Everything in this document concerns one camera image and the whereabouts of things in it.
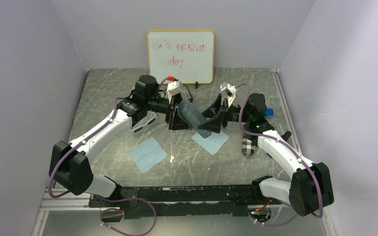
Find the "blue glasses case green lining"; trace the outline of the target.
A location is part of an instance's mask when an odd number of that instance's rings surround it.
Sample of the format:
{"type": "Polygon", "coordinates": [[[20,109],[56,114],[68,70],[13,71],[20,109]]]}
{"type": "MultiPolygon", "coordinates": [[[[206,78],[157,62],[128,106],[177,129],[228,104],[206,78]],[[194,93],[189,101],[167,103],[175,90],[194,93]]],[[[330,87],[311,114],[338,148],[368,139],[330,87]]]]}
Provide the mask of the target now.
{"type": "Polygon", "coordinates": [[[179,103],[178,113],[202,138],[208,138],[212,135],[211,131],[199,128],[200,125],[207,121],[207,118],[188,99],[179,103]]]}

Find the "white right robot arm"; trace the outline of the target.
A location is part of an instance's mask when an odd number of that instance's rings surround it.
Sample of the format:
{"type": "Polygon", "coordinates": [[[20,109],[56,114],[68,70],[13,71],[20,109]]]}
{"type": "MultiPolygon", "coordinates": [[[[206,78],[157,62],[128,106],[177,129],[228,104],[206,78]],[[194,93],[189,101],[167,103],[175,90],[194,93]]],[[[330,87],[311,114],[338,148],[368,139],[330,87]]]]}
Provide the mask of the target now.
{"type": "Polygon", "coordinates": [[[238,122],[251,144],[264,150],[286,171],[289,181],[265,176],[252,182],[251,198],[255,203],[273,198],[289,204],[300,216],[322,213],[324,207],[334,203],[329,168],[297,152],[287,142],[291,132],[280,135],[268,122],[266,111],[264,94],[252,93],[237,106],[219,94],[202,112],[206,121],[201,122],[200,128],[218,133],[228,122],[238,122]]]}

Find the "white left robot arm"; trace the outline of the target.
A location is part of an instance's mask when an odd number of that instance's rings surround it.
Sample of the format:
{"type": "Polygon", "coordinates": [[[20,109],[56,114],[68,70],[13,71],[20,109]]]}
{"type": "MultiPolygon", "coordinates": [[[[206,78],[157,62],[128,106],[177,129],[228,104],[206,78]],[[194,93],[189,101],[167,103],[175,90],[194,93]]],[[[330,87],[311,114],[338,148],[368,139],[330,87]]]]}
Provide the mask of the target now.
{"type": "Polygon", "coordinates": [[[58,141],[53,146],[49,167],[50,197],[89,193],[110,207],[116,206],[123,198],[121,185],[109,177],[94,174],[91,158],[116,137],[143,129],[144,126],[138,127],[137,123],[148,112],[165,114],[166,123],[172,127],[177,106],[183,100],[183,88],[182,82],[172,76],[158,82],[154,76],[142,75],[130,95],[114,100],[113,110],[100,123],[70,142],[58,141]]]}

